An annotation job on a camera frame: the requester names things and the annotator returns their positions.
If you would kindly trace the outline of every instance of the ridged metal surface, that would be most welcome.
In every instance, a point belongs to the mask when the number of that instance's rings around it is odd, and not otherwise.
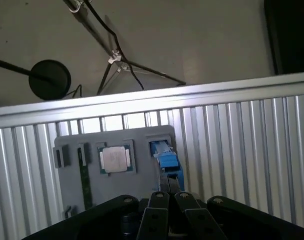
[[[304,95],[0,128],[0,240],[62,219],[57,136],[175,129],[188,191],[223,195],[304,227]]]

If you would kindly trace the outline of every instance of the black cable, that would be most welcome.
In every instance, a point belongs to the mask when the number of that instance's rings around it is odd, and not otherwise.
[[[63,1],[70,10],[73,11],[76,10],[75,4],[73,3],[74,0],[63,0]],[[95,40],[101,45],[101,47],[105,50],[105,52],[107,52],[108,55],[112,56],[113,55],[112,51],[108,48],[108,46],[97,34],[97,32],[93,29],[93,26],[86,21],[87,18],[86,11],[82,11],[82,9],[80,9],[78,12],[73,13],[73,15],[77,19],[77,21],[79,21],[87,29],[87,31],[93,36],[93,38],[95,38]]]
[[[77,93],[78,89],[80,90],[80,97],[82,98],[82,97],[83,97],[83,93],[82,93],[82,85],[81,85],[81,84],[79,84],[79,85],[77,86],[77,88],[76,88],[74,91],[71,91],[71,92],[69,92],[68,94],[66,94],[65,97],[67,97],[67,96],[73,94],[73,95],[72,95],[72,98],[74,98],[74,97],[76,96],[76,93]]]
[[[130,64],[130,62],[127,60],[127,58],[125,57],[122,49],[121,49],[121,46],[118,42],[118,39],[117,39],[117,35],[116,33],[114,33],[113,30],[111,30],[105,23],[104,21],[101,19],[101,17],[98,15],[98,13],[95,11],[95,9],[93,8],[93,6],[90,4],[89,0],[84,0],[84,3],[86,4],[86,6],[88,7],[88,9],[92,12],[92,14],[94,15],[94,17],[99,21],[99,23],[105,28],[106,31],[108,31],[113,37],[114,37],[114,40],[115,40],[115,43],[116,43],[116,46],[117,46],[117,49],[118,51],[120,51],[120,54],[121,56],[123,57],[124,59],[124,62],[129,66],[130,68],[130,72],[131,74],[133,75],[133,77],[135,78],[135,80],[137,81],[137,83],[141,86],[142,90],[144,90],[144,87],[141,83],[141,81],[138,80],[138,78],[136,77],[134,71],[133,71],[133,67],[132,65]]]

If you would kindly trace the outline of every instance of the blue component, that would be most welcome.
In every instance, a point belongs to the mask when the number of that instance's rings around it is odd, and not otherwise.
[[[151,150],[161,168],[178,167],[177,156],[166,141],[151,142]]]
[[[166,141],[150,143],[151,153],[158,160],[161,174],[177,176],[181,191],[184,191],[184,176],[181,164],[175,152]]]

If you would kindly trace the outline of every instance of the bolt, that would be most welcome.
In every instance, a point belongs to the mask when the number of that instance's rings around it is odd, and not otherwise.
[[[124,199],[124,202],[125,202],[125,203],[130,203],[131,201],[132,201],[132,199],[129,198],[129,197]]]
[[[188,197],[188,194],[185,193],[185,192],[183,192],[183,193],[180,194],[180,196],[181,196],[182,198],[187,198],[187,197]]]
[[[220,198],[214,198],[214,200],[213,200],[215,203],[217,203],[217,204],[221,204],[221,203],[223,203],[223,200],[222,199],[220,199]]]

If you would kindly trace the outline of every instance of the black round disc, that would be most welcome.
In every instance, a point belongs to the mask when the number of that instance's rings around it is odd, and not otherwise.
[[[43,100],[62,99],[70,89],[71,74],[59,61],[43,60],[36,63],[31,72],[49,77],[55,84],[29,76],[30,88],[33,93]]]

